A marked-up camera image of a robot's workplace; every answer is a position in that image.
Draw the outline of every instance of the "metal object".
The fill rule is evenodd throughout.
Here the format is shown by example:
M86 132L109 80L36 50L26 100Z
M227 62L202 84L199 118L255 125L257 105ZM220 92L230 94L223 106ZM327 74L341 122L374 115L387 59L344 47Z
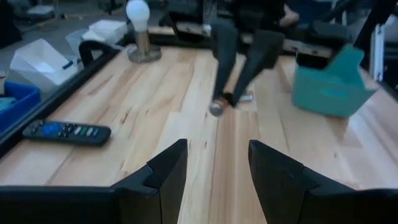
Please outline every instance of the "metal object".
M252 102L253 99L254 99L253 92L247 91L242 95L239 102L240 103ZM229 106L230 105L226 101L226 99L220 98L220 99L214 100L213 102L210 103L209 111L210 111L211 115L213 115L215 117L220 117L221 115L223 115L224 110Z
M213 115L217 118L224 113L224 108L222 107L222 104L220 104L217 101L214 101L214 102L210 103L209 111L210 111L211 115Z
M159 46L149 43L148 31L135 32L136 47L132 46L127 50L129 60L136 63L149 63L159 60L162 57L162 51Z
M384 26L376 25L371 38L370 68L373 80L383 81L384 74Z
M241 96L241 99L239 100L240 103L245 103L245 102L252 102L254 99L254 94L252 91L246 91L243 93Z

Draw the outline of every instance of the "blue bin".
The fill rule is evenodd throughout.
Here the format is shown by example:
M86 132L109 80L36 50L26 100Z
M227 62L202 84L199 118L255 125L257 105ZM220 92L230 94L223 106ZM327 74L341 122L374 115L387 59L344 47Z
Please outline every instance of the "blue bin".
M10 108L0 111L0 134L21 119L41 101L40 91L35 86L6 82L4 87L6 96L15 97L17 102Z
M364 54L346 45L325 68L296 68L292 101L317 113L348 118L377 91L368 90L359 71Z

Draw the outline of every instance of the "black robotic claw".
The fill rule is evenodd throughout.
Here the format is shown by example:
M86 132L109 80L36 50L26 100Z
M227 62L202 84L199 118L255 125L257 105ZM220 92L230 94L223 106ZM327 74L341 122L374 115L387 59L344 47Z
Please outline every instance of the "black robotic claw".
M218 60L216 83L210 113L213 116L223 114L229 105L236 107L250 82L264 68L273 68L282 51L285 35L269 30L257 30L252 44L246 53L246 61L235 84L233 93L224 93L225 85L231 75L236 60L240 40L237 28L226 19L218 19L212 24L211 46L213 56Z

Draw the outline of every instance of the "white plastic container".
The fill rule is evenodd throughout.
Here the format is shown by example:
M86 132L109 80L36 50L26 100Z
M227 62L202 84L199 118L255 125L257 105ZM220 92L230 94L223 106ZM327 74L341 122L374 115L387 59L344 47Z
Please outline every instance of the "white plastic container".
M69 43L70 48L78 58L80 58L79 45L83 41L83 34L87 31L88 29L80 29L66 36L66 40Z
M103 19L89 26L97 36L108 44L115 44L127 33L127 24L124 21Z
M76 60L67 60L44 39L15 51L10 69L43 92L50 92L77 74Z

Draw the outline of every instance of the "blue plastic tray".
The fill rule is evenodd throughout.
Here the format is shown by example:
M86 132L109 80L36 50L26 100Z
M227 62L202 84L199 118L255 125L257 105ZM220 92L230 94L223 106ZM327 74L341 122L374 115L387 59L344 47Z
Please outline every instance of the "blue plastic tray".
M0 111L0 134L21 119L41 101L40 91L35 86L6 82L5 92L6 96L15 97L18 101L12 107Z

